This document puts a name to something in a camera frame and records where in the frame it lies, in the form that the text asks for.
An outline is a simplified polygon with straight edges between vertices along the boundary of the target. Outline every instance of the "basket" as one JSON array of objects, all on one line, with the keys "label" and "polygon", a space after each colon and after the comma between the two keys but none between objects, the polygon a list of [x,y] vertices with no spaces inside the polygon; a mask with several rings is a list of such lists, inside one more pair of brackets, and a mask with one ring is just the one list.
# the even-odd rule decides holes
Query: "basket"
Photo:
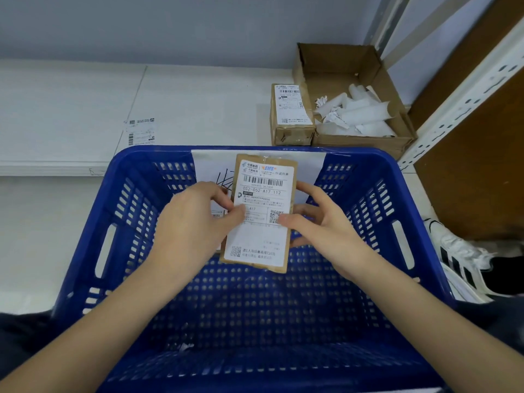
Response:
[{"label": "basket", "polygon": [[[57,332],[146,259],[158,214],[174,193],[196,182],[192,149],[219,148],[136,146],[112,160],[53,310]],[[375,251],[453,305],[421,217],[388,154],[371,148],[223,149],[325,152],[316,185]],[[180,174],[183,185],[173,184]],[[109,226],[116,226],[112,242]],[[108,245],[105,267],[96,271]],[[363,392],[440,383],[371,299],[304,246],[290,251],[285,275],[210,259],[154,317],[100,391]]]}]

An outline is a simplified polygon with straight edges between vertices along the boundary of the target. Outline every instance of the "person's left hand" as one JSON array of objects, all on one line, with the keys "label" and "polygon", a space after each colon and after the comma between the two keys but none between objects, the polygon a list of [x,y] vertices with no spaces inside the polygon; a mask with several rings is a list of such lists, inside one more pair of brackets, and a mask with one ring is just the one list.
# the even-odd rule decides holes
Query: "person's left hand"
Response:
[{"label": "person's left hand", "polygon": [[[227,211],[211,215],[211,200]],[[227,234],[245,217],[245,206],[233,206],[227,190],[212,182],[199,182],[173,196],[158,217],[154,244],[146,263],[160,265],[186,282],[197,275]]]}]

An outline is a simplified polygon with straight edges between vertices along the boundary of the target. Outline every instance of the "hand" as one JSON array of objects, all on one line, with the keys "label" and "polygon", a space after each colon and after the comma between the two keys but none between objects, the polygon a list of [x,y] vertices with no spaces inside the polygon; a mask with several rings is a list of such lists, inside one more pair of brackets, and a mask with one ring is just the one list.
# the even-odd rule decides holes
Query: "hand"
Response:
[{"label": "hand", "polygon": [[293,214],[280,214],[278,222],[281,225],[302,235],[293,240],[290,247],[311,244],[342,276],[351,280],[353,268],[373,250],[361,240],[344,212],[322,189],[305,182],[297,182],[297,189],[309,194],[319,207],[296,204]]},{"label": "hand", "polygon": [[[227,211],[211,215],[211,200]],[[182,275],[186,283],[197,275],[227,234],[245,217],[245,206],[233,206],[227,190],[199,182],[175,194],[158,217],[154,244],[146,261],[160,264],[165,273]]]}]

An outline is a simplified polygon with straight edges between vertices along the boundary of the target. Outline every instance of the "forearm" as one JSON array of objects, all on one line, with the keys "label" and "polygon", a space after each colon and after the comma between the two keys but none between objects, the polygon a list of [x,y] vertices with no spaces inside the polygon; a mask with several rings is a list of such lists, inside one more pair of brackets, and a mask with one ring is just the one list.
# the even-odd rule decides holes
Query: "forearm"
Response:
[{"label": "forearm", "polygon": [[470,323],[368,251],[353,281],[435,368],[460,392],[522,391],[524,357]]},{"label": "forearm", "polygon": [[145,262],[101,304],[0,382],[2,392],[93,392],[183,280]]}]

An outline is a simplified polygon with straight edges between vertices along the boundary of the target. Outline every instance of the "brown wooden panel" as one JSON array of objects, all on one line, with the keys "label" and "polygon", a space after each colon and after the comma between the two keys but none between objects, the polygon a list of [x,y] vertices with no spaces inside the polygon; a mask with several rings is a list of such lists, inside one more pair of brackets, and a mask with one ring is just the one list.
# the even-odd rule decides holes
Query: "brown wooden panel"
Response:
[{"label": "brown wooden panel", "polygon": [[433,114],[469,73],[524,16],[524,0],[494,0],[411,106],[415,129]]},{"label": "brown wooden panel", "polygon": [[415,168],[439,219],[458,236],[524,238],[524,70]]}]

